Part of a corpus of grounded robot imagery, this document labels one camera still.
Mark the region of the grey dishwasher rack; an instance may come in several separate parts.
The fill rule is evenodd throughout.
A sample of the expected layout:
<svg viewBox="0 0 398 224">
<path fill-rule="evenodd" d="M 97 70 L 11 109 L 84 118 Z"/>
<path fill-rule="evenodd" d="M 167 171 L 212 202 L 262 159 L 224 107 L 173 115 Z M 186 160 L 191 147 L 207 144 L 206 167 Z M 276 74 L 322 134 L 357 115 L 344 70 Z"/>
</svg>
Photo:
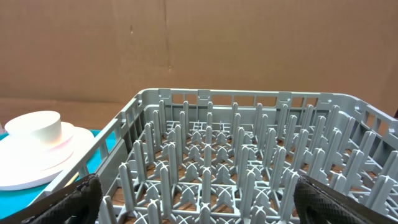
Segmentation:
<svg viewBox="0 0 398 224">
<path fill-rule="evenodd" d="M 298 223 L 301 175 L 397 220 L 397 119 L 342 93 L 149 88 L 38 198 L 91 173 L 98 223 Z"/>
</svg>

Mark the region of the teal plastic tray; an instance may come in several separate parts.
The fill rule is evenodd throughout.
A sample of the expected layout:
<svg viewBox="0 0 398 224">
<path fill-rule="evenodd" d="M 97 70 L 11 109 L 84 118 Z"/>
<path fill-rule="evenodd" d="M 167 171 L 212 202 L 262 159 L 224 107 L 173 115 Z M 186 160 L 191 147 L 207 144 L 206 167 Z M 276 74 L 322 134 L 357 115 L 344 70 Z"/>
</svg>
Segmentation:
<svg viewBox="0 0 398 224">
<path fill-rule="evenodd" d="M 88 160 L 87 168 L 93 173 L 101 163 L 100 152 L 97 149 Z M 28 206 L 43 191 L 49 183 L 23 190 L 1 191 L 1 219 L 8 217 Z"/>
</svg>

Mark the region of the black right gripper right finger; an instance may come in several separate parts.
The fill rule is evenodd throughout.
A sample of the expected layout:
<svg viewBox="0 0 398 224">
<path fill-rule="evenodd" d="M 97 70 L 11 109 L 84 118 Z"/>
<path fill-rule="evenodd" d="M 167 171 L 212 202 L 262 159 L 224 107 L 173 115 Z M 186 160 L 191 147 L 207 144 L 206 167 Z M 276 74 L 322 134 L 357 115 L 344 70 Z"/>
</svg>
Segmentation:
<svg viewBox="0 0 398 224">
<path fill-rule="evenodd" d="M 298 178 L 294 204 L 301 224 L 397 223 L 307 175 Z"/>
</svg>

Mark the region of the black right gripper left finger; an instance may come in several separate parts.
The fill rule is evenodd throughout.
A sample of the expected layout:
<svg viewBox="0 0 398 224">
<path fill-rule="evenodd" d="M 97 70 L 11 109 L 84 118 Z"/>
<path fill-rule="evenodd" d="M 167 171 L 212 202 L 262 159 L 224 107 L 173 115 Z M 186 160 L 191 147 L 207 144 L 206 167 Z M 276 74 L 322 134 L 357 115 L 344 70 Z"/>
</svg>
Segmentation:
<svg viewBox="0 0 398 224">
<path fill-rule="evenodd" d="M 102 199 L 100 178 L 90 174 L 1 219 L 1 223 L 94 223 Z"/>
</svg>

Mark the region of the large pink plate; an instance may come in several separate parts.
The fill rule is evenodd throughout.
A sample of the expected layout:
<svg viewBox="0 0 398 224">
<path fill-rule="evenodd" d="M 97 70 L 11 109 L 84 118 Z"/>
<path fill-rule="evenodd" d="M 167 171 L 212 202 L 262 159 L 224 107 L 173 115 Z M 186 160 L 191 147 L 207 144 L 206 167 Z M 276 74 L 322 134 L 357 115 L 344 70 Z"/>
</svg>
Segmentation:
<svg viewBox="0 0 398 224">
<path fill-rule="evenodd" d="M 61 171 L 78 162 L 94 141 L 91 131 L 75 128 L 73 136 L 63 144 L 37 152 L 35 148 L 12 145 L 14 138 L 1 140 L 1 190 L 22 190 L 53 181 Z"/>
</svg>

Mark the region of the cream cup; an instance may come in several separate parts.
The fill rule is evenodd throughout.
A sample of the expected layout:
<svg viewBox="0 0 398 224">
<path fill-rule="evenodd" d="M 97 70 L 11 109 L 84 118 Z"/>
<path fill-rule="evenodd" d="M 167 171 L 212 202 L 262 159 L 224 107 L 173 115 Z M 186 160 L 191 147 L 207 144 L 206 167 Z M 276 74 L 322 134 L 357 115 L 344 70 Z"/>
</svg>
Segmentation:
<svg viewBox="0 0 398 224">
<path fill-rule="evenodd" d="M 12 137 L 52 142 L 62 135 L 62 123 L 56 111 L 35 111 L 8 121 L 5 130 Z"/>
</svg>

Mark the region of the wooden chopstick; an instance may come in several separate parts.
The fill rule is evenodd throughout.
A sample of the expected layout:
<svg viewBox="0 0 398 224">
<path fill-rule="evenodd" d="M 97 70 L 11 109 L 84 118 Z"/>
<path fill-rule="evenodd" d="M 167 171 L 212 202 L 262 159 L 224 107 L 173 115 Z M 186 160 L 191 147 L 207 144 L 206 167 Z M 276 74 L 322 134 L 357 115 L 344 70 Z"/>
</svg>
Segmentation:
<svg viewBox="0 0 398 224">
<path fill-rule="evenodd" d="M 65 186 L 68 186 L 68 185 L 74 183 L 74 181 L 76 181 L 77 178 L 79 178 L 79 173 L 78 172 L 65 184 Z"/>
</svg>

